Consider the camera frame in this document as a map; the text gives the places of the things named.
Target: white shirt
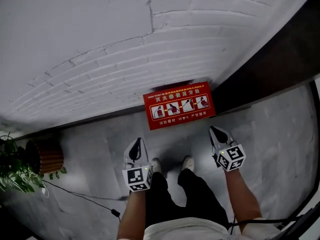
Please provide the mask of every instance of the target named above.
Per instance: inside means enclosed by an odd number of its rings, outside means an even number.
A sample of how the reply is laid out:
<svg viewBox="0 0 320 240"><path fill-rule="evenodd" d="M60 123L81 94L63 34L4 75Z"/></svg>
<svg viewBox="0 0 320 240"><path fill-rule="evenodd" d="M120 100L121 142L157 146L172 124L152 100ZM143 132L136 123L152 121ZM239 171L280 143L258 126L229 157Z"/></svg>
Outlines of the white shirt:
<svg viewBox="0 0 320 240"><path fill-rule="evenodd" d="M230 235L220 224L202 218L187 217L147 227L143 240L266 240L280 233L279 229L270 224L247 224L242 235Z"/></svg>

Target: gray tile floor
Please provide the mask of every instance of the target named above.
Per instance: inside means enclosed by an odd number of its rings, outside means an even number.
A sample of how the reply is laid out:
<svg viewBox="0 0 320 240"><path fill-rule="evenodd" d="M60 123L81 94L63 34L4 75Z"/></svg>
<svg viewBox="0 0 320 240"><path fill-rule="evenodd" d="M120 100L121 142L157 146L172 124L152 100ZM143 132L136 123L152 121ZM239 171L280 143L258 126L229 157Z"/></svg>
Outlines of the gray tile floor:
<svg viewBox="0 0 320 240"><path fill-rule="evenodd" d="M317 118L308 86L246 110L153 131L144 112L63 130L58 137L68 173L52 183L100 197L93 200L122 214L129 194L122 176L123 152L136 137L142 137L149 159L161 159L176 204L186 203L177 178L181 161L191 155L196 174L206 180L231 221L224 173L211 157L210 125L231 131L243 145L247 159L240 171L264 217L285 218L306 198L314 185L318 162ZM24 194L13 190L1 193L0 200L22 224L44 239L115 239L119 221L110 211L48 188L49 198L40 191Z"/></svg>

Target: shirt sleeve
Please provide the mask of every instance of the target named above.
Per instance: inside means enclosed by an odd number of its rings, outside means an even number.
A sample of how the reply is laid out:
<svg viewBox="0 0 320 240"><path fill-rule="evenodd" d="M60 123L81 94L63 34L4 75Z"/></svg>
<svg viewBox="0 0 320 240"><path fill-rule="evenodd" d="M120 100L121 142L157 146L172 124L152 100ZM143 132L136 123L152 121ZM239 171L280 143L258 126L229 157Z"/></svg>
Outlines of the shirt sleeve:
<svg viewBox="0 0 320 240"><path fill-rule="evenodd" d="M255 220L265 220L264 218L256 218ZM281 233L271 224L249 223L244 227L242 234L250 239L267 240Z"/></svg>

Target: red sign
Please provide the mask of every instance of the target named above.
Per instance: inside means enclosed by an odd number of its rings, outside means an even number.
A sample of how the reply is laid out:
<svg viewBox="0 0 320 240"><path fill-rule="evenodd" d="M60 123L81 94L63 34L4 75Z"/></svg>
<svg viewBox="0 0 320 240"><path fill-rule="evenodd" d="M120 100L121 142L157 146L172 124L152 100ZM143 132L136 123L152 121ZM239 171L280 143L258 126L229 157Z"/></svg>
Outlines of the red sign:
<svg viewBox="0 0 320 240"><path fill-rule="evenodd" d="M143 95L150 130L216 115L207 82Z"/></svg>

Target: shoe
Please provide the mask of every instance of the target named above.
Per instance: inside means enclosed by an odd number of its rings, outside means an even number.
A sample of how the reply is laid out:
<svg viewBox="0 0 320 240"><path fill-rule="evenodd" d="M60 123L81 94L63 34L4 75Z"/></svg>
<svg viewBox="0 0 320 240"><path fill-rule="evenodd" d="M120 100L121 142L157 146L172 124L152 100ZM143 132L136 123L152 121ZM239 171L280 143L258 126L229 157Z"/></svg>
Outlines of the shoe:
<svg viewBox="0 0 320 240"><path fill-rule="evenodd" d="M162 174L161 164L160 164L159 158L152 159L152 161L151 161L151 169L152 169L153 173L161 173Z"/></svg>
<svg viewBox="0 0 320 240"><path fill-rule="evenodd" d="M181 171L184 169L189 169L191 172L195 169L195 159L192 156L187 155L183 160L183 165Z"/></svg>

